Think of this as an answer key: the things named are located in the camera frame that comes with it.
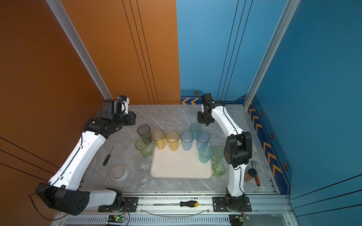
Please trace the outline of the teal glass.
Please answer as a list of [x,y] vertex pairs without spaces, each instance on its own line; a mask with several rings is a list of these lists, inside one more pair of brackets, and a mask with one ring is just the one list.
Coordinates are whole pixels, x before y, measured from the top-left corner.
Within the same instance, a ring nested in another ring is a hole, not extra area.
[[202,146],[199,149],[199,160],[201,163],[207,163],[213,154],[212,148],[209,146]]
[[189,126],[189,130],[197,135],[199,132],[201,132],[201,126],[199,123],[192,123],[190,126]]

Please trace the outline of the yellow ribbed glass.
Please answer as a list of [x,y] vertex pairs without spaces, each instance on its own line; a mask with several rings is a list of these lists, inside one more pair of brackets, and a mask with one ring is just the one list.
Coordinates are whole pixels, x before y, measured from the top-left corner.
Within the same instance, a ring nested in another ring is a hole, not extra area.
[[152,140],[154,141],[156,147],[159,150],[162,150],[166,146],[165,132],[163,130],[155,130],[151,135]]

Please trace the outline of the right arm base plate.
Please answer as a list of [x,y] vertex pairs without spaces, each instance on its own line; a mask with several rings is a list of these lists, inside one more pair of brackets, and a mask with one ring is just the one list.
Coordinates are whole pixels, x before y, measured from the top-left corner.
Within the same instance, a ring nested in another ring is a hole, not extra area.
[[214,212],[251,212],[252,207],[248,197],[242,196],[239,203],[233,203],[229,198],[213,197],[213,210]]

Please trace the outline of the grey smoked glass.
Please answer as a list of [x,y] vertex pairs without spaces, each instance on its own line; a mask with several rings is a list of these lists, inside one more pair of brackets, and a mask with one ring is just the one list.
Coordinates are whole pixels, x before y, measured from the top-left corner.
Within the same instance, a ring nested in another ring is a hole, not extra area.
[[150,143],[152,142],[152,133],[149,125],[140,125],[137,128],[137,133],[141,138],[146,138]]

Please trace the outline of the light blue glass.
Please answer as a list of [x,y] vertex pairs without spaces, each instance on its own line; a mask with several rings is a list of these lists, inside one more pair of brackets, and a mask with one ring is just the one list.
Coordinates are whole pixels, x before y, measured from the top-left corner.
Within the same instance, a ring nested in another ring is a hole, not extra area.
[[182,146],[185,151],[189,151],[192,148],[194,134],[191,131],[184,131],[181,133]]

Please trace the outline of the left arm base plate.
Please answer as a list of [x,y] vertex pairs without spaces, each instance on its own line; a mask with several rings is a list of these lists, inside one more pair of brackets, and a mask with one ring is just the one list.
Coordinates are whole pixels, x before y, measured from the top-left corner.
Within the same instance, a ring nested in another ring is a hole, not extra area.
[[98,208],[98,212],[136,212],[138,206],[138,198],[137,197],[123,197],[122,204],[120,207],[115,205],[109,206],[100,206]]

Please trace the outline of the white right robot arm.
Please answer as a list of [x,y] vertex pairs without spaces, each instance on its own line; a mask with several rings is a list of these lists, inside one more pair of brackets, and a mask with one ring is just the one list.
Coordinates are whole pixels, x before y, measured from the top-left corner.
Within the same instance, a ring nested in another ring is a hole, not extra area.
[[227,208],[230,211],[251,212],[250,200],[244,189],[244,177],[247,164],[252,158],[252,135],[237,125],[222,101],[214,100],[210,93],[204,94],[201,101],[198,122],[206,126],[216,122],[226,136],[224,158],[230,170],[225,195]]

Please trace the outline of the blue tall glass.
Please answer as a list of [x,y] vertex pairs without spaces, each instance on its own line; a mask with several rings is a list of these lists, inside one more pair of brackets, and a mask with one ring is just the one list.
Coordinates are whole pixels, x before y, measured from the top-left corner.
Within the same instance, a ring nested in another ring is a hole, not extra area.
[[197,150],[200,150],[201,147],[208,146],[210,135],[207,132],[200,131],[196,135],[196,140],[197,140]]

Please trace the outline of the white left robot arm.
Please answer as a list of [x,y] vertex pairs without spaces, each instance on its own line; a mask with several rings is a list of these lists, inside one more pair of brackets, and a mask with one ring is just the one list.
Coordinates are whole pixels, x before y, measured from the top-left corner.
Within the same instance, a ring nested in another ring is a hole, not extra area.
[[73,216],[84,210],[106,206],[120,210],[124,206],[122,191],[106,188],[80,191],[79,187],[93,157],[107,138],[124,126],[135,125],[136,114],[128,110],[130,100],[121,95],[106,99],[99,116],[91,118],[81,130],[81,137],[58,172],[40,183],[35,194],[51,209]]

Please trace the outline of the yellow tall glass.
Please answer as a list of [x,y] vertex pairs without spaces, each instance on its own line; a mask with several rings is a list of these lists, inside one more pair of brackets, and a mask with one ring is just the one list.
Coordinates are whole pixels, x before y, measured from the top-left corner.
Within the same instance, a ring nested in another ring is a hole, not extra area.
[[170,131],[166,134],[166,140],[171,151],[176,151],[179,147],[179,134],[176,131]]

